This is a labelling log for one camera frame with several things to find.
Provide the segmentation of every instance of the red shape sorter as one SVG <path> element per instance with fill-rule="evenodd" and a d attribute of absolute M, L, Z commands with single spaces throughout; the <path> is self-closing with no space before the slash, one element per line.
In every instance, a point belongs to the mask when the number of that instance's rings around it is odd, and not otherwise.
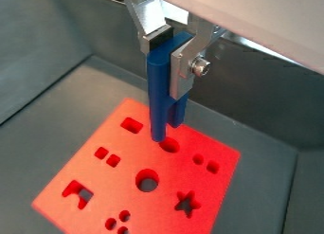
<path fill-rule="evenodd" d="M 34 201 L 65 233 L 211 233 L 239 152 L 187 125 L 158 143 L 149 118 L 126 99 Z"/>

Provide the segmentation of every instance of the rectangular hole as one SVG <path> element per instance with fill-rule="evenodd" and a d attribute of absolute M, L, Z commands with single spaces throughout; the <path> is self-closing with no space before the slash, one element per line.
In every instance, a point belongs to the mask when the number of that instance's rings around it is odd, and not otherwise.
<path fill-rule="evenodd" d="M 123 121 L 123 123 L 121 124 L 121 126 L 129 130 L 130 132 L 133 132 L 134 134 L 138 134 L 143 128 L 143 124 L 139 123 L 134 118 L 127 117 Z"/>

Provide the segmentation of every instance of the blue block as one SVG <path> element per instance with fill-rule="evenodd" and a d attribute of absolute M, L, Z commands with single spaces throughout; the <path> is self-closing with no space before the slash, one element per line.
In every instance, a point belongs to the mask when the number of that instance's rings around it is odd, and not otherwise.
<path fill-rule="evenodd" d="M 189 94 L 179 100 L 170 97 L 171 53 L 191 38 L 187 32 L 179 33 L 147 55 L 151 134 L 159 142 L 166 138 L 167 123 L 177 128 L 185 122 Z"/>

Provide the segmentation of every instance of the star-shaped hole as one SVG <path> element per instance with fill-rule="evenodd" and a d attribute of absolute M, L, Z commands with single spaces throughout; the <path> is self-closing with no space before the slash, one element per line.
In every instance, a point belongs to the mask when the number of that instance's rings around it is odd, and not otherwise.
<path fill-rule="evenodd" d="M 175 206 L 177 210 L 183 210 L 187 217 L 191 218 L 193 211 L 202 207 L 201 203 L 195 200 L 195 192 L 191 191 L 189 194 L 178 192 L 179 203 Z"/>

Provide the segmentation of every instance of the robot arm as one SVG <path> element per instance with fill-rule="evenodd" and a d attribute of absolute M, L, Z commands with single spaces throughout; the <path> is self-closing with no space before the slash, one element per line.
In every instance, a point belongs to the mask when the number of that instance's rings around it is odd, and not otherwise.
<path fill-rule="evenodd" d="M 185 121 L 194 78 L 205 76 L 211 66 L 205 59 L 206 48 L 226 29 L 191 14 L 187 32 L 174 35 L 161 0 L 125 1 L 138 26 L 141 49 L 147 55 L 153 138 L 163 141 L 166 124 L 177 128 Z"/>

